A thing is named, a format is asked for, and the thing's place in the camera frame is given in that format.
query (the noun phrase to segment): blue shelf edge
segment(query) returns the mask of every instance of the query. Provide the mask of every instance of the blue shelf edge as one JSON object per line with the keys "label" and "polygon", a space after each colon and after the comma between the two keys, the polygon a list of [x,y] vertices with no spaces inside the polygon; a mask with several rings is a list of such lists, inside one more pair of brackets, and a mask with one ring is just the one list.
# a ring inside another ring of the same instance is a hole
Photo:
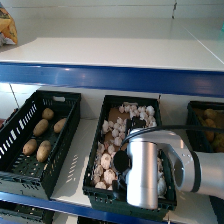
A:
{"label": "blue shelf edge", "polygon": [[39,207],[47,210],[52,210],[56,212],[63,212],[68,214],[73,214],[77,216],[83,216],[108,222],[115,222],[121,224],[164,224],[164,222],[157,222],[152,220],[140,219],[127,215],[120,215],[110,212],[104,212],[92,209],[91,207],[85,207],[75,204],[69,204],[54,200],[43,200],[39,198],[28,197],[24,195],[16,195],[5,192],[0,192],[0,200],[13,202],[16,204],[23,204],[33,207]]}
{"label": "blue shelf edge", "polygon": [[0,82],[224,97],[224,71],[0,62]]}

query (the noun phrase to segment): crate slot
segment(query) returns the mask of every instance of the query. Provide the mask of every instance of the crate slot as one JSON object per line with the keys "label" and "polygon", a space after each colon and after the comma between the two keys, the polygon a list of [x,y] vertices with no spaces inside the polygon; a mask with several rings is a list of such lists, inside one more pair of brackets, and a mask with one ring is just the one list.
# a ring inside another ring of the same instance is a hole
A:
{"label": "crate slot", "polygon": [[0,147],[0,151],[1,151],[2,155],[4,155],[4,154],[5,154],[5,152],[2,150],[2,148],[1,148],[1,147]]}
{"label": "crate slot", "polygon": [[3,144],[3,148],[4,148],[5,151],[7,152],[7,147],[5,146],[5,144]]}
{"label": "crate slot", "polygon": [[8,140],[6,140],[6,144],[8,145],[8,147],[10,147],[10,144],[9,144]]}
{"label": "crate slot", "polygon": [[24,129],[24,126],[23,126],[23,123],[21,120],[19,120],[19,124],[20,124],[20,127],[22,128],[22,130]]}

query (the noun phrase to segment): black crate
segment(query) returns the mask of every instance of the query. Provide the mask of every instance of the black crate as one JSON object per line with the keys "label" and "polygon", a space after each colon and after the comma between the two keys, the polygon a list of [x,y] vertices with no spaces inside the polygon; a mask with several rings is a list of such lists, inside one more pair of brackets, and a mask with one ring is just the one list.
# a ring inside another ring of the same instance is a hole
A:
{"label": "black crate", "polygon": [[[187,117],[187,125],[199,125],[201,126],[200,121],[197,118],[197,115],[193,108],[206,110],[224,110],[223,103],[213,103],[213,102],[199,102],[199,101],[191,101],[188,104],[188,117]],[[215,153],[209,141],[207,140],[203,131],[187,131],[187,136],[189,142],[192,146],[192,149],[196,152],[205,152],[205,153]],[[213,207],[213,210],[217,216],[218,223],[223,223],[224,220],[224,200],[210,196],[210,201]]]}
{"label": "black crate", "polygon": [[115,199],[113,192],[104,189],[97,189],[91,187],[91,175],[94,168],[94,160],[96,157],[96,151],[98,148],[98,141],[101,138],[101,129],[104,120],[108,120],[110,109],[113,107],[118,107],[124,102],[138,103],[138,106],[153,106],[155,109],[155,119],[157,125],[162,125],[160,110],[158,101],[156,99],[138,98],[138,97],[125,97],[125,96],[105,96],[102,105],[99,122],[92,145],[91,153],[89,155],[89,162],[86,168],[84,181],[83,181],[83,192],[88,195],[91,205],[94,209],[103,210],[107,212],[119,213],[123,215],[131,215],[135,217],[151,219],[156,221],[162,221],[163,217],[166,215],[168,210],[174,210],[176,207],[176,192],[174,187],[174,181],[171,175],[171,167],[168,158],[164,153],[161,153],[164,167],[164,176],[167,184],[167,193],[165,195],[166,199],[158,199],[158,209],[148,210],[143,208],[138,208],[129,205],[127,202],[119,201]]}
{"label": "black crate", "polygon": [[[79,93],[49,91],[36,91],[26,100],[0,131],[0,191],[49,199],[79,124],[80,100]],[[33,129],[47,107],[54,111],[54,118],[44,134],[34,137]],[[65,117],[62,131],[54,133],[54,124]],[[30,138],[38,145],[50,141],[52,150],[45,162],[37,161],[36,152],[31,156],[22,153]]]}
{"label": "black crate", "polygon": [[[193,108],[206,110],[206,109],[213,109],[213,110],[224,110],[223,103],[212,103],[212,102],[199,102],[199,101],[191,101],[188,106],[188,117],[187,117],[187,125],[199,125],[201,126],[200,121],[197,118],[197,115]],[[187,136],[189,142],[196,152],[207,152],[213,153],[214,150],[210,145],[209,141],[207,140],[205,133],[203,131],[189,131],[187,130]]]}
{"label": "black crate", "polygon": [[53,211],[0,201],[0,216],[8,221],[22,224],[51,224]]}

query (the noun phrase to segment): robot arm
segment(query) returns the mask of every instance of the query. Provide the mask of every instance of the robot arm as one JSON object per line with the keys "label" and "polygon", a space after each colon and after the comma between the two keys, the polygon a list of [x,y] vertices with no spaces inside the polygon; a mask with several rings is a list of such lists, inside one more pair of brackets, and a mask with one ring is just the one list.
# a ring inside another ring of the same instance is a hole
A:
{"label": "robot arm", "polygon": [[129,141],[127,155],[132,164],[126,175],[129,204],[147,209],[158,207],[157,151],[160,149],[170,160],[178,190],[224,199],[224,153],[193,152],[174,132],[154,131],[136,135]]}

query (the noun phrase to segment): shelf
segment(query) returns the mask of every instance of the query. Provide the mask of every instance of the shelf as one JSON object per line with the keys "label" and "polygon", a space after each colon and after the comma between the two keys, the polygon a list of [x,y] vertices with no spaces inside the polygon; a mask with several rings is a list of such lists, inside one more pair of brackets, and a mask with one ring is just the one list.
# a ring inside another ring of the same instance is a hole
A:
{"label": "shelf", "polygon": [[222,19],[17,20],[19,44],[0,49],[0,80],[224,97],[222,24]]}

